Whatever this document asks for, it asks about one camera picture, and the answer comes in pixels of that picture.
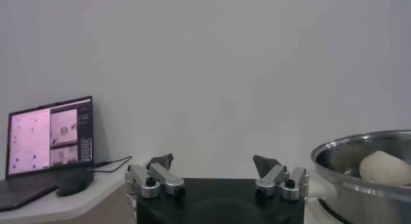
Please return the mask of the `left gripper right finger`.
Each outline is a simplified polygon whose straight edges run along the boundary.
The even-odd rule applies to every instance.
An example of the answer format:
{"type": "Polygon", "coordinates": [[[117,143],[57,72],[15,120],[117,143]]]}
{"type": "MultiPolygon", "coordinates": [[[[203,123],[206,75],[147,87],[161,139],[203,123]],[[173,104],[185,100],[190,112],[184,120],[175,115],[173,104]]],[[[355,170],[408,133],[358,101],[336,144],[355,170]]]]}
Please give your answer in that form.
{"type": "Polygon", "coordinates": [[[254,165],[259,174],[255,181],[257,200],[279,195],[288,201],[308,200],[309,175],[304,168],[296,167],[288,171],[287,167],[276,159],[253,156],[254,165]]]}

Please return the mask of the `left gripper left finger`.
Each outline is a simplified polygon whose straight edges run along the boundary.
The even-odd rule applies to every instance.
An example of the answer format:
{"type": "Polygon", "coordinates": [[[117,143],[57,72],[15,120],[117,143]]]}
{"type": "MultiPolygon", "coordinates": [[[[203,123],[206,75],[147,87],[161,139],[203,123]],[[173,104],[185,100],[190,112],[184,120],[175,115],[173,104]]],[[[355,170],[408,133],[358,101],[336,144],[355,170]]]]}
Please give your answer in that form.
{"type": "Polygon", "coordinates": [[[132,198],[140,194],[143,198],[152,199],[164,190],[174,197],[184,196],[184,179],[170,172],[173,159],[173,154],[169,153],[152,158],[145,166],[129,165],[125,171],[126,195],[132,198]]]}

